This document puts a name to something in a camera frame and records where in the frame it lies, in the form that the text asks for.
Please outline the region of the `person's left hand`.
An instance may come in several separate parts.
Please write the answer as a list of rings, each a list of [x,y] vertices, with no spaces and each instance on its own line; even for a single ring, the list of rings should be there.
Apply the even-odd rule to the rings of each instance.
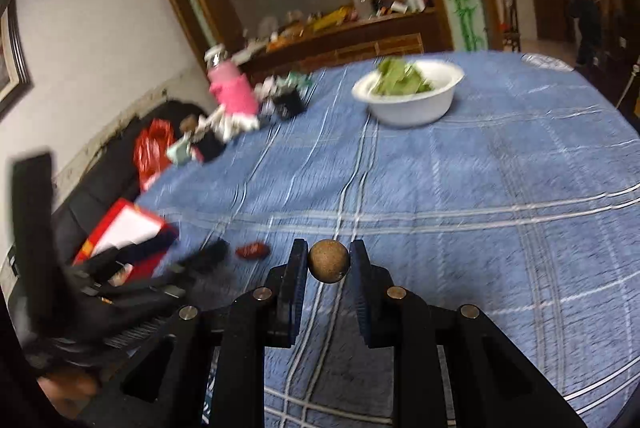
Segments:
[[[76,418],[100,385],[80,368],[66,367],[37,378],[38,385],[54,408],[64,417]]]

